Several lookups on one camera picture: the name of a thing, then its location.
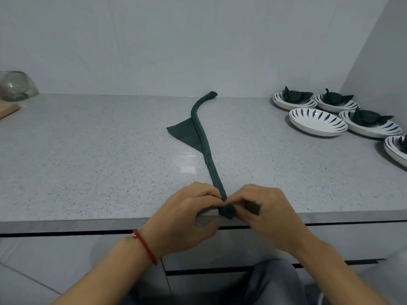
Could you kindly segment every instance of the jeans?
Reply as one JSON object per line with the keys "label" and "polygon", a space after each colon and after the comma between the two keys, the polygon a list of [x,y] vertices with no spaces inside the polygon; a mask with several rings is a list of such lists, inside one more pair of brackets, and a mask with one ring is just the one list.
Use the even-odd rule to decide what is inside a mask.
{"label": "jeans", "polygon": [[[132,289],[122,305],[140,305]],[[308,305],[305,289],[291,263],[273,259],[254,266],[219,300],[222,305]]]}

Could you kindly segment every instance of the speckled countertop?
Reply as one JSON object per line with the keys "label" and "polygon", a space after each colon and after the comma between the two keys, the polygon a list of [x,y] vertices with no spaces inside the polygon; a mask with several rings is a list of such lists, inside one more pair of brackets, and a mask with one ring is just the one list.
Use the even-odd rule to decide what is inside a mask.
{"label": "speckled countertop", "polygon": [[[188,118],[196,100],[40,95],[22,102],[0,120],[0,233],[123,229],[182,186],[210,183],[202,155],[166,130]],[[314,222],[407,219],[407,171],[381,141],[303,134],[268,99],[218,97],[198,115],[228,194],[247,183],[280,187]]]}

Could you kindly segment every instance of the folded green napkin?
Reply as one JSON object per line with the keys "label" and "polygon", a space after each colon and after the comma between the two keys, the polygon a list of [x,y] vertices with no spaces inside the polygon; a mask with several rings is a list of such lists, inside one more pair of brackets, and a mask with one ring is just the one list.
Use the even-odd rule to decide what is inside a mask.
{"label": "folded green napkin", "polygon": [[299,104],[301,102],[306,102],[313,95],[312,92],[299,92],[299,91],[290,91],[286,86],[282,94],[283,99],[291,104]]}
{"label": "folded green napkin", "polygon": [[403,153],[407,154],[407,135],[404,137],[404,140],[402,137],[400,137],[400,145],[401,145],[401,151]]}
{"label": "folded green napkin", "polygon": [[[222,200],[225,202],[227,195],[212,160],[208,139],[206,138],[205,131],[202,128],[197,114],[198,108],[201,106],[201,104],[207,100],[214,99],[217,97],[217,95],[218,94],[214,91],[206,94],[192,107],[191,117],[189,119],[186,119],[177,125],[167,127],[167,130],[173,137],[188,144],[204,155],[203,158],[205,159],[206,167],[208,168],[213,186],[219,189]],[[232,219],[236,215],[236,209],[233,205],[226,205],[225,207],[219,209],[219,214],[226,218]]]}
{"label": "folded green napkin", "polygon": [[350,120],[358,125],[374,127],[386,124],[386,122],[393,117],[393,115],[380,115],[370,110],[360,110],[358,107]]}
{"label": "folded green napkin", "polygon": [[332,106],[343,106],[347,104],[354,95],[340,95],[339,93],[330,92],[328,89],[325,89],[326,93],[322,96],[322,101],[326,104]]}

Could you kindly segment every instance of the cutting board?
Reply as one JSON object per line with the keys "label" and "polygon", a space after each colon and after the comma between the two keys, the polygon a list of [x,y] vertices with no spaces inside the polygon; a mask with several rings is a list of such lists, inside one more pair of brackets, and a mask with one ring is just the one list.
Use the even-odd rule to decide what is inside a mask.
{"label": "cutting board", "polygon": [[0,101],[0,119],[16,112],[21,107],[18,104]]}

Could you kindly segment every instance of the empty plate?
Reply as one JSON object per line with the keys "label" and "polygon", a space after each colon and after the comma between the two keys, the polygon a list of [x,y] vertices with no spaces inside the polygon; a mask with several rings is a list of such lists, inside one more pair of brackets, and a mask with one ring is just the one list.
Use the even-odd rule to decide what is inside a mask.
{"label": "empty plate", "polygon": [[407,154],[400,151],[401,142],[407,139],[403,136],[391,136],[384,139],[384,149],[390,155],[392,159],[398,162],[400,165],[407,167]]}
{"label": "empty plate", "polygon": [[348,125],[339,117],[314,108],[296,108],[288,116],[294,126],[317,136],[339,136],[348,130]]}
{"label": "empty plate", "polygon": [[400,135],[403,130],[396,123],[387,121],[384,125],[375,127],[365,127],[351,121],[354,111],[341,111],[339,117],[349,126],[349,129],[355,133],[371,138],[386,138],[389,136]]}
{"label": "empty plate", "polygon": [[324,94],[317,94],[313,95],[312,98],[317,102],[318,107],[320,107],[323,110],[332,112],[332,113],[339,113],[341,111],[348,111],[348,110],[355,110],[357,107],[360,108],[360,105],[353,100],[350,100],[347,104],[343,106],[334,106],[330,104],[326,104],[322,101],[322,97]]}
{"label": "empty plate", "polygon": [[294,108],[313,108],[317,106],[317,102],[311,97],[308,101],[301,104],[292,104],[284,101],[282,92],[277,92],[272,95],[273,102],[280,108],[292,110]]}

